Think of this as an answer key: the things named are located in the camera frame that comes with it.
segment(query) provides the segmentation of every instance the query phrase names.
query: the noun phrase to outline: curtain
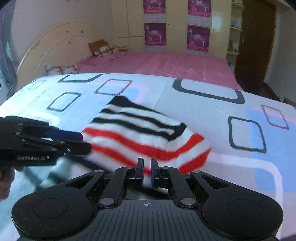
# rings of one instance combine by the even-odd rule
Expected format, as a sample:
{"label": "curtain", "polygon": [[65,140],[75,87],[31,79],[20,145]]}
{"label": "curtain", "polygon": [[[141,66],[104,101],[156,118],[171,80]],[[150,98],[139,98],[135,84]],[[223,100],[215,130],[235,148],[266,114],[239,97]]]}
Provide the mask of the curtain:
{"label": "curtain", "polygon": [[12,57],[11,43],[11,24],[14,8],[15,0],[11,0],[0,10],[0,70],[4,84],[8,88],[7,98],[13,95],[16,83],[16,63]]}

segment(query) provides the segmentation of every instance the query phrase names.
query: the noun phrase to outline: red stripe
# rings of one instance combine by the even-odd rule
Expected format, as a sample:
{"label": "red stripe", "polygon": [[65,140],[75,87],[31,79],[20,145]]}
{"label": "red stripe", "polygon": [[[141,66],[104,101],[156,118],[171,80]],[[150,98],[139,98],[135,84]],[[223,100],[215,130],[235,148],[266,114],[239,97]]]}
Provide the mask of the red stripe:
{"label": "red stripe", "polygon": [[[106,148],[106,147],[101,147],[98,145],[92,145],[92,151],[96,151],[96,152],[100,152],[103,153],[123,164],[125,164],[126,166],[130,166],[130,167],[134,167],[136,166],[136,163],[127,159],[125,156],[119,154],[118,152],[114,151],[113,149],[110,148]],[[151,175],[151,171],[147,168],[144,167],[144,174],[146,175]]]}
{"label": "red stripe", "polygon": [[194,133],[190,137],[188,142],[184,146],[180,147],[178,150],[164,151],[152,146],[141,145],[113,131],[103,131],[93,128],[85,128],[83,133],[87,133],[95,137],[107,137],[114,139],[138,153],[141,153],[145,156],[157,158],[160,161],[169,161],[173,158],[177,158],[180,154],[189,151],[192,147],[204,140],[204,138],[201,135]]}
{"label": "red stripe", "polygon": [[194,158],[190,162],[187,162],[179,167],[181,173],[188,173],[192,170],[198,169],[202,167],[207,160],[207,157],[211,151],[211,148],[206,150],[203,154],[199,155],[198,157]]}

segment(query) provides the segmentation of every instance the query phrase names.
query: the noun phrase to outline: pink bedspread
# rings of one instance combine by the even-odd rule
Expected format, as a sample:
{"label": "pink bedspread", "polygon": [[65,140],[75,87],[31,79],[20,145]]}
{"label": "pink bedspread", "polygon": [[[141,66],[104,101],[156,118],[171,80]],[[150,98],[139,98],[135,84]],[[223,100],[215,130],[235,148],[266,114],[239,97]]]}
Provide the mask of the pink bedspread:
{"label": "pink bedspread", "polygon": [[196,80],[242,90],[226,59],[187,53],[118,52],[92,56],[77,64],[81,73],[148,74]]}

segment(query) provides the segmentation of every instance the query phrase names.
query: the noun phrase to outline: purple poster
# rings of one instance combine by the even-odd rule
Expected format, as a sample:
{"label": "purple poster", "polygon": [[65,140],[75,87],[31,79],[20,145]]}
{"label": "purple poster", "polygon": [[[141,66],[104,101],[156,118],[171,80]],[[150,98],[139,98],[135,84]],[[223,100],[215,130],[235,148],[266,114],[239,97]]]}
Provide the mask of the purple poster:
{"label": "purple poster", "polygon": [[144,0],[144,13],[165,13],[165,0]]}
{"label": "purple poster", "polygon": [[188,15],[211,17],[212,0],[188,0]]}
{"label": "purple poster", "polygon": [[188,25],[187,49],[208,52],[210,28]]}
{"label": "purple poster", "polygon": [[145,23],[145,45],[165,46],[165,23]]}

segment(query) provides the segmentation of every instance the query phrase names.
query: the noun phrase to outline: ribbed gray plate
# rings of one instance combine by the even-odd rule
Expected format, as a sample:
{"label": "ribbed gray plate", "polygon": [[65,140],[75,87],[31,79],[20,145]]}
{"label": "ribbed gray plate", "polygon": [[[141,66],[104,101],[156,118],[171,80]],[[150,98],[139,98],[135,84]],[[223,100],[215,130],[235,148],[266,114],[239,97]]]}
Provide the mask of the ribbed gray plate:
{"label": "ribbed gray plate", "polygon": [[173,200],[123,200],[98,213],[82,232],[63,241],[226,241],[211,232],[193,210]]}

